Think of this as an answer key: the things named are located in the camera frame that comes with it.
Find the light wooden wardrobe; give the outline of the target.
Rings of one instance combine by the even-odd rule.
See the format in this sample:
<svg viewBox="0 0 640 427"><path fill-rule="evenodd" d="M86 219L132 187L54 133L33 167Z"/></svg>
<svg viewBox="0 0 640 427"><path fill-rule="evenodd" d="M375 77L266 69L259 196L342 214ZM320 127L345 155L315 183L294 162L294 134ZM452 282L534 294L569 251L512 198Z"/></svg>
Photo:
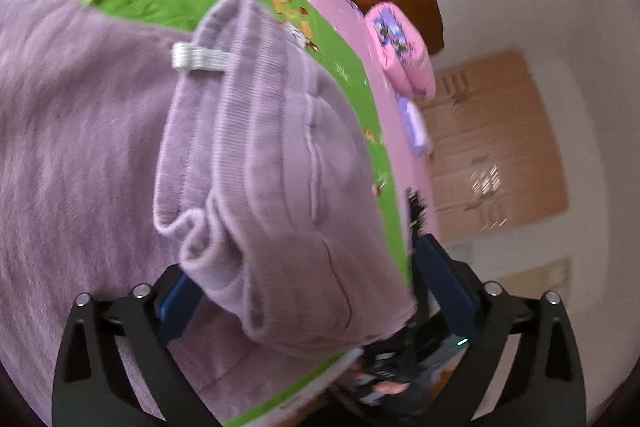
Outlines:
<svg viewBox="0 0 640 427"><path fill-rule="evenodd" d="M419 98L433 143L428 172L445 243L531 225L570 205L560 149L523 54L442 70Z"/></svg>

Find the rolled pink floral quilt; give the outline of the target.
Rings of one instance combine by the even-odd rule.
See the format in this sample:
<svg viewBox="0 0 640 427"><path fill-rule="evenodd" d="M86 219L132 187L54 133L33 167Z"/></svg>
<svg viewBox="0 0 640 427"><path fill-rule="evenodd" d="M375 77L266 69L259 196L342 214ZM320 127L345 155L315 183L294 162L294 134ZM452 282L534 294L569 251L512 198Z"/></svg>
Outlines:
<svg viewBox="0 0 640 427"><path fill-rule="evenodd" d="M378 3L364 17L378 58L393 89L405 98L434 98L436 81L431 57L405 13L390 2Z"/></svg>

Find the lilac knit pants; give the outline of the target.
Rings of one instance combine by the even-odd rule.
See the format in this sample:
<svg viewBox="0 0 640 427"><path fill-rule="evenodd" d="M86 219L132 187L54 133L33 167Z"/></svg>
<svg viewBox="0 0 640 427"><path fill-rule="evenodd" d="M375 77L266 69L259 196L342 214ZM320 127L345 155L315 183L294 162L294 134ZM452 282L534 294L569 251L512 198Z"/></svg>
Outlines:
<svg viewBox="0 0 640 427"><path fill-rule="evenodd" d="M208 303L175 356L223 421L416 309L367 141L257 0L192 34L1 0L1 362L51 417L70 305L180 265Z"/></svg>

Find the black patterned garment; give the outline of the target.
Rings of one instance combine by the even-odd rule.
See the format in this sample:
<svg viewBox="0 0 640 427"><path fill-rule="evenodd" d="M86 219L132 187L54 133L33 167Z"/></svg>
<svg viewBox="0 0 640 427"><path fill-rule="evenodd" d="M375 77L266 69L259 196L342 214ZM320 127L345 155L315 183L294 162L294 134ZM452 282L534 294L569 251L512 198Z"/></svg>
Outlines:
<svg viewBox="0 0 640 427"><path fill-rule="evenodd" d="M416 241L427 232L426 204L420 193L413 188L408 188L407 199L411 239Z"/></svg>

